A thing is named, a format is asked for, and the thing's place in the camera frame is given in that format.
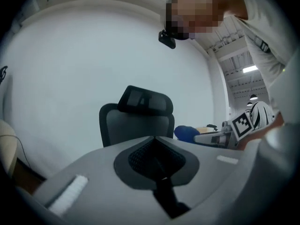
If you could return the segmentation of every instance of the person's arm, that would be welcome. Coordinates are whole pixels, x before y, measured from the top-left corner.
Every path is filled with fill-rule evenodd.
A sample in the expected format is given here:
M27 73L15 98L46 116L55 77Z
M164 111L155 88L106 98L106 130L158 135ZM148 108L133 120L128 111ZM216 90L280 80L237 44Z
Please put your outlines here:
M280 127L284 124L284 120L282 118L281 113L279 113L275 120L267 127L261 128L251 134L248 134L246 137L244 137L238 144L238 150L244 150L247 143L254 139L260 139L263 136L266 135L267 132L269 132L271 129Z

